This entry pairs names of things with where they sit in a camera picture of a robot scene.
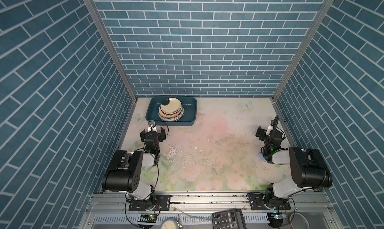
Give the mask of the white plate cloud emblem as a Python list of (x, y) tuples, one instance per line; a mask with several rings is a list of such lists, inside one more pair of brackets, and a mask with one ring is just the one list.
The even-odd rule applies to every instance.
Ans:
[(159, 118), (162, 120), (162, 121), (166, 121), (166, 122), (173, 122), (173, 121), (178, 121), (179, 119), (181, 119), (184, 115), (184, 108), (182, 107), (178, 112), (174, 113), (174, 114), (165, 114), (161, 108), (159, 108)]

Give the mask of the cream plate black patch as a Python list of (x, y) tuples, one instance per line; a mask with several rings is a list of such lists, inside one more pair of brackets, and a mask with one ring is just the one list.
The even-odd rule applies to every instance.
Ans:
[(182, 109), (182, 103), (177, 98), (167, 98), (161, 105), (160, 110), (162, 113), (172, 115), (178, 113)]

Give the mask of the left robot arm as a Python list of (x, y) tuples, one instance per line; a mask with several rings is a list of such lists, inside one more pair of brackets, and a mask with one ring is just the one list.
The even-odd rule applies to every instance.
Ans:
[(160, 128), (143, 130), (140, 133), (142, 148), (134, 152), (115, 151), (107, 171), (102, 179), (102, 189), (110, 192), (126, 192), (137, 202), (154, 203), (156, 200), (155, 186), (141, 180), (143, 167), (156, 167), (160, 158), (160, 142), (166, 139), (166, 131)]

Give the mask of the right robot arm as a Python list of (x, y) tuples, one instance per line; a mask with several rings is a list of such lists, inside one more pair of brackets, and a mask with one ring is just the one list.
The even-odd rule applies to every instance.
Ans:
[(290, 166), (291, 175), (278, 183), (271, 183), (265, 190), (265, 201), (286, 201), (291, 196), (310, 189), (329, 188), (332, 174), (317, 149), (299, 147), (282, 148), (284, 133), (269, 126), (259, 127), (256, 137), (264, 142), (259, 157), (269, 164)]

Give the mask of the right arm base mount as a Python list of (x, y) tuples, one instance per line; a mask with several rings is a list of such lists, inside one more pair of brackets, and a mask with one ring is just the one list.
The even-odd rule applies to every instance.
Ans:
[(271, 195), (265, 195), (259, 192), (251, 192), (246, 194), (252, 211), (263, 210), (290, 210), (291, 205), (288, 199), (280, 199)]

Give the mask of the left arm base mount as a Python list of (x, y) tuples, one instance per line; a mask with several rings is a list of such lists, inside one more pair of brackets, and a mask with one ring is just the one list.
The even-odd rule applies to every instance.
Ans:
[(147, 200), (133, 199), (129, 205), (130, 212), (169, 211), (171, 195), (152, 194)]

